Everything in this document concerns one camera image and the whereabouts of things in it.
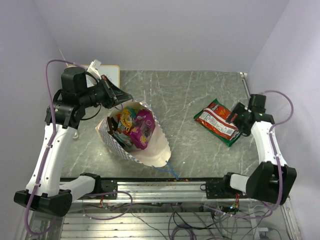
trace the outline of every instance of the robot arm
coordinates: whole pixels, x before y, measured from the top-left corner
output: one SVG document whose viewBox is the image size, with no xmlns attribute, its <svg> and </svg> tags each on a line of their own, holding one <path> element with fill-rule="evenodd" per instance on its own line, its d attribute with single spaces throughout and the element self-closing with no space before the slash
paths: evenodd
<svg viewBox="0 0 320 240">
<path fill-rule="evenodd" d="M 94 86 L 87 87 L 86 75 L 94 80 Z M 56 135 L 52 144 L 48 145 L 53 133 L 52 115 L 48 107 L 45 117 L 44 140 L 35 170 L 25 190 L 17 191 L 14 195 L 14 201 L 26 207 L 31 192 L 37 185 L 31 209 L 60 217 L 68 212 L 72 201 L 88 193 L 101 192 L 100 176 L 91 173 L 83 173 L 77 179 L 60 185 L 63 162 L 79 123 L 86 114 L 85 109 L 99 105 L 110 109 L 133 99 L 130 94 L 114 86 L 106 76 L 99 76 L 96 67 L 91 72 L 81 67 L 68 67 L 61 75 L 61 82 L 62 89 L 53 98 Z M 47 148 L 50 149 L 40 176 L 40 182 L 36 184 L 36 177 Z"/>
<path fill-rule="evenodd" d="M 271 127 L 275 124 L 271 115 L 265 113 L 266 96 L 252 94 L 248 107 L 238 103 L 228 117 L 227 121 L 233 122 L 246 136 L 253 135 L 259 157 L 259 166 L 251 176 L 228 173 L 229 186 L 232 189 L 245 193 L 249 198 L 269 203 L 276 203 L 279 195 L 279 171 L 276 156 L 279 159 L 282 171 L 282 196 L 283 204 L 297 177 L 294 168 L 288 167 L 284 160 L 275 131 Z"/>
</svg>

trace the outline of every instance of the wire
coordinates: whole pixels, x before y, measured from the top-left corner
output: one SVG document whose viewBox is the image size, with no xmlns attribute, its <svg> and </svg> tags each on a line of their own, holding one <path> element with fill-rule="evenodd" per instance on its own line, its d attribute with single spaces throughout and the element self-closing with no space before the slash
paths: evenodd
<svg viewBox="0 0 320 240">
<path fill-rule="evenodd" d="M 178 231 L 180 230 L 186 230 L 188 233 L 189 233 L 189 236 L 190 236 L 190 240 L 197 240 L 197 237 L 195 236 L 194 232 L 191 230 L 191 229 L 186 229 L 186 228 L 180 228 L 178 226 L 176 226 L 172 233 L 170 234 L 170 223 L 171 223 L 171 219 L 173 218 L 173 215 L 175 214 L 177 210 L 175 209 L 170 218 L 169 218 L 169 222 L 168 222 L 168 236 L 169 236 L 169 239 L 170 240 L 175 240 L 175 235 L 177 234 Z"/>
<path fill-rule="evenodd" d="M 152 166 L 152 167 L 154 167 L 155 169 L 157 169 L 161 172 L 171 173 L 171 174 L 173 174 L 173 176 L 175 177 L 176 180 L 179 180 L 180 178 L 179 178 L 178 174 L 176 174 L 176 172 L 174 171 L 174 168 L 172 167 L 170 162 L 168 162 L 168 161 L 165 161 L 165 162 L 169 166 L 170 170 L 162 169 L 162 168 L 155 167 L 155 166 Z"/>
<path fill-rule="evenodd" d="M 97 80 L 97 79 L 95 78 L 95 76 L 93 76 L 90 72 L 85 71 L 84 74 L 92 77 L 92 78 L 95 80 L 96 84 L 98 84 L 98 80 Z"/>
<path fill-rule="evenodd" d="M 223 238 L 226 238 L 226 236 L 224 236 L 223 232 L 221 231 L 221 227 L 218 227 L 217 222 L 215 221 L 216 219 L 213 217 L 212 220 L 213 220 L 213 223 L 214 223 L 216 229 L 217 229 L 218 232 L 220 233 L 220 235 L 221 235 Z"/>
<path fill-rule="evenodd" d="M 121 105 L 121 109 L 117 108 L 116 106 L 115 106 L 115 109 L 122 111 L 124 109 L 124 106 L 122 105 L 122 103 L 120 103 L 120 105 Z"/>
<path fill-rule="evenodd" d="M 52 59 L 52 60 L 48 61 L 46 63 L 46 65 L 45 65 L 45 68 L 44 68 L 45 84 L 46 84 L 47 95 L 48 95 L 48 98 L 49 98 L 49 107 L 50 107 L 50 111 L 51 111 L 51 121 L 52 121 L 52 127 L 53 127 L 52 135 L 51 135 L 51 137 L 50 137 L 50 139 L 49 139 L 49 141 L 47 143 L 48 146 L 52 145 L 52 143 L 53 143 L 53 141 L 55 139 L 55 136 L 57 134 L 55 107 L 54 107 L 54 102 L 53 102 L 53 99 L 52 99 L 52 95 L 51 95 L 51 91 L 50 91 L 50 87 L 49 87 L 49 80 L 48 80 L 48 66 L 52 62 L 61 62 L 61 63 L 71 64 L 71 65 L 75 65 L 77 67 L 84 68 L 82 65 L 79 65 L 79 64 L 71 62 L 71 61 L 62 60 L 62 59 Z M 40 187 L 40 179 L 41 179 L 42 173 L 44 171 L 46 160 L 47 160 L 47 156 L 48 156 L 48 153 L 49 153 L 50 149 L 51 148 L 46 147 L 45 150 L 44 150 L 44 153 L 43 153 L 43 156 L 42 156 L 42 159 L 41 159 L 41 162 L 40 162 L 40 166 L 39 166 L 39 171 L 38 171 L 36 179 L 35 179 L 35 185 L 33 187 L 33 190 L 31 192 L 29 200 L 28 200 L 28 202 L 26 204 L 26 209 L 25 209 L 25 213 L 24 213 L 24 227 L 25 227 L 26 231 L 30 235 L 33 235 L 33 236 L 41 236 L 41 235 L 47 233 L 54 226 L 54 224 L 56 223 L 56 220 L 57 220 L 57 217 L 54 217 L 54 219 L 51 221 L 49 227 L 47 229 L 45 229 L 44 231 L 41 231 L 41 232 L 32 231 L 31 228 L 30 228 L 30 225 L 29 225 L 29 220 L 28 220 L 29 211 L 31 209 L 31 203 L 33 202 L 33 199 L 34 199 L 34 197 L 35 197 L 35 195 L 37 193 L 37 190 Z"/>
<path fill-rule="evenodd" d="M 141 220 L 142 222 L 144 222 L 144 223 L 145 223 L 147 226 L 149 226 L 150 228 L 152 228 L 152 229 L 154 229 L 154 230 L 157 230 L 157 231 L 164 237 L 164 239 L 167 240 L 166 236 L 165 236 L 159 229 L 157 229 L 157 228 L 149 225 L 146 221 L 144 221 L 142 218 L 134 215 L 132 212 L 130 212 L 130 213 L 131 213 L 134 217 L 136 217 L 137 219 L 139 219 L 139 220 Z"/>
<path fill-rule="evenodd" d="M 223 211 L 221 211 L 220 209 L 213 208 L 213 207 L 211 207 L 211 206 L 205 205 L 204 203 L 200 203 L 200 204 L 203 205 L 203 206 L 204 206 L 205 208 L 207 208 L 207 209 L 211 209 L 211 210 L 213 210 L 213 211 L 215 211 L 215 212 L 218 212 L 218 213 L 220 213 L 220 214 L 223 214 L 224 216 L 229 216 L 229 217 L 233 217 L 233 218 L 236 218 L 236 219 L 246 219 L 246 220 L 251 220 L 251 219 L 265 219 L 265 218 L 267 218 L 267 217 L 270 217 L 270 216 L 272 215 L 272 213 L 273 213 L 273 211 L 269 209 L 267 212 L 270 212 L 270 213 L 264 214 L 264 215 L 261 215 L 261 216 L 248 216 L 248 215 L 250 215 L 250 214 L 241 216 L 241 215 L 234 215 L 234 214 L 230 214 L 230 213 L 223 212 Z"/>
<path fill-rule="evenodd" d="M 273 134 L 273 129 L 278 126 L 278 125 L 281 125 L 281 124 L 284 124 L 286 122 L 288 122 L 293 114 L 294 114 L 294 104 L 293 102 L 291 101 L 291 99 L 286 95 L 284 94 L 283 92 L 281 91 L 277 91 L 277 90 L 267 90 L 265 92 L 263 92 L 263 94 L 266 94 L 266 93 L 277 93 L 277 94 L 280 94 L 282 95 L 283 97 L 285 97 L 289 104 L 290 104 L 290 107 L 291 107 L 291 111 L 290 111 L 290 115 L 287 119 L 283 120 L 283 121 L 280 121 L 280 122 L 277 122 L 275 124 L 273 124 L 271 127 L 270 127 L 270 130 L 269 130 L 269 139 L 270 139 L 270 142 L 271 142 L 271 146 L 272 146 L 272 150 L 273 150 L 273 153 L 274 153 L 274 156 L 275 156 L 275 160 L 276 160 L 276 164 L 277 164 L 277 168 L 278 168 L 278 175 L 279 175 L 279 193 L 278 193 L 278 197 L 277 197 L 277 200 L 276 200 L 276 203 L 273 207 L 271 207 L 268 203 L 264 202 L 264 204 L 269 208 L 270 211 L 274 211 L 276 210 L 280 203 L 281 203 L 281 200 L 282 200 L 282 194 L 283 194 L 283 176 L 282 176 L 282 169 L 281 169 L 281 163 L 280 163 L 280 158 L 279 158 L 279 154 L 278 154 L 278 151 L 277 151 L 277 148 L 276 148 L 276 145 L 275 145 L 275 140 L 274 140 L 274 134 Z"/>
<path fill-rule="evenodd" d="M 237 223 L 237 219 L 235 219 L 235 220 L 233 221 L 233 227 L 232 227 L 231 239 L 232 239 L 233 234 L 236 234 L 237 232 L 238 232 L 238 223 Z"/>
<path fill-rule="evenodd" d="M 84 216 L 84 217 L 87 217 L 87 218 L 89 218 L 89 219 L 93 219 L 93 220 L 102 220 L 102 221 L 104 221 L 104 220 L 117 219 L 117 218 L 122 217 L 122 216 L 125 215 L 126 213 L 128 213 L 128 212 L 130 211 L 132 205 L 133 205 L 133 198 L 132 198 L 131 194 L 128 193 L 128 192 L 126 192 L 126 191 L 111 191 L 111 192 L 104 192 L 104 193 L 94 193 L 94 194 L 86 194 L 85 196 L 86 196 L 86 197 L 92 197 L 92 196 L 105 196 L 105 195 L 111 195 L 111 194 L 112 194 L 112 195 L 113 195 L 113 194 L 126 194 L 126 195 L 129 196 L 129 198 L 130 198 L 130 205 L 128 206 L 128 208 L 127 208 L 123 213 L 119 214 L 118 216 L 107 217 L 107 218 L 93 217 L 93 216 L 89 216 L 88 214 L 86 214 L 86 207 L 87 207 L 87 205 L 85 205 L 85 206 L 83 207 L 83 210 L 82 210 L 83 216 Z"/>
<path fill-rule="evenodd" d="M 236 233 L 238 232 L 238 224 L 237 224 L 237 221 L 234 220 L 232 231 L 229 231 L 229 230 L 228 230 L 228 221 L 229 221 L 229 219 L 230 219 L 230 218 L 228 217 L 227 220 L 226 220 L 226 227 L 223 226 L 222 220 L 219 221 L 220 228 L 224 229 L 224 230 L 227 232 L 227 234 L 232 234 L 232 235 L 233 235 L 233 234 L 236 234 Z"/>
<path fill-rule="evenodd" d="M 174 214 L 172 216 L 173 218 L 173 222 L 175 223 L 175 225 L 179 228 L 182 228 L 182 229 L 195 229 L 195 230 L 204 230 L 204 229 L 214 229 L 214 227 L 211 227 L 212 225 L 214 225 L 214 223 L 210 224 L 210 225 L 204 225 L 205 227 L 196 227 L 196 226 L 191 226 L 189 225 L 182 217 L 181 215 L 177 212 L 177 210 L 174 210 L 173 206 L 171 206 L 172 210 L 174 211 Z M 177 224 L 176 220 L 175 220 L 175 214 L 177 214 L 179 216 L 179 218 L 183 221 L 184 225 L 180 225 L 180 224 Z"/>
<path fill-rule="evenodd" d="M 87 120 L 93 119 L 95 116 L 97 116 L 100 113 L 100 110 L 102 107 L 101 103 L 99 103 L 99 106 L 100 106 L 99 110 L 93 116 L 88 117 L 88 118 L 81 118 L 81 121 L 87 121 Z"/>
<path fill-rule="evenodd" d="M 269 229 L 270 229 L 270 231 L 276 231 L 279 234 L 280 240 L 282 240 L 281 234 L 277 229 L 271 228 L 271 227 L 269 227 Z"/>
<path fill-rule="evenodd" d="M 245 236 L 247 236 L 253 229 L 254 229 L 253 237 L 255 237 L 255 234 L 256 234 L 256 232 L 257 232 L 257 227 L 260 225 L 260 223 L 261 223 L 262 220 L 263 220 L 263 218 L 261 218 L 260 221 L 258 222 L 258 224 L 257 224 L 255 227 L 251 228 L 251 229 L 241 238 L 241 240 L 243 240 L 243 239 L 245 238 Z"/>
</svg>

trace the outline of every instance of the marble surface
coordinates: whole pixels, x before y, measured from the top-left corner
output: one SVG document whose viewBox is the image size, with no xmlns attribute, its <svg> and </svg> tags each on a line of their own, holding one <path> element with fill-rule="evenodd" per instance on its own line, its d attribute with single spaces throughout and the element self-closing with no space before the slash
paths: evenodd
<svg viewBox="0 0 320 240">
<path fill-rule="evenodd" d="M 169 162 L 180 177 L 222 177 L 227 172 L 249 175 L 258 166 L 252 136 L 242 136 L 227 147 L 193 119 L 215 98 L 229 109 L 239 101 L 247 104 L 239 73 L 128 70 L 121 71 L 120 77 L 124 91 L 151 105 L 169 141 Z M 86 117 L 96 110 L 88 109 Z M 172 177 L 111 153 L 95 130 L 107 114 L 102 109 L 92 120 L 80 123 L 79 138 L 71 143 L 62 177 L 78 177 L 83 172 L 102 177 Z"/>
</svg>

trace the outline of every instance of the chip bag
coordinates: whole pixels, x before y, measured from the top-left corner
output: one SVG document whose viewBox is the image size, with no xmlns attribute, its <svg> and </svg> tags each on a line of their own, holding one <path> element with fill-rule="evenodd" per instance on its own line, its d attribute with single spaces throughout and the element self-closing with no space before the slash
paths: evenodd
<svg viewBox="0 0 320 240">
<path fill-rule="evenodd" d="M 225 142 L 228 147 L 231 147 L 231 145 L 241 136 L 241 133 L 233 123 L 226 122 L 230 113 L 231 112 L 225 106 L 215 99 L 193 118 L 212 134 Z"/>
</svg>

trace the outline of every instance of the snack package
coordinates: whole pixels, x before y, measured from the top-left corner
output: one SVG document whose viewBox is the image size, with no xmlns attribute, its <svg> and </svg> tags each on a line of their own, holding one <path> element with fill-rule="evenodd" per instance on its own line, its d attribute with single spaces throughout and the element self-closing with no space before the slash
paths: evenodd
<svg viewBox="0 0 320 240">
<path fill-rule="evenodd" d="M 134 119 L 134 127 L 131 128 L 129 136 L 138 149 L 145 149 L 152 133 L 155 130 L 155 120 L 148 110 L 140 110 Z"/>
<path fill-rule="evenodd" d="M 228 147 L 231 147 L 231 145 L 241 136 L 241 133 L 233 123 L 226 122 L 230 113 L 231 112 L 225 106 L 215 99 L 193 118 L 225 142 Z"/>
<path fill-rule="evenodd" d="M 122 147 L 126 146 L 131 148 L 133 146 L 129 132 L 134 124 L 134 119 L 136 116 L 135 110 L 133 110 L 131 107 L 124 108 L 121 114 L 117 116 L 118 125 L 117 129 L 113 132 L 113 136 Z"/>
</svg>

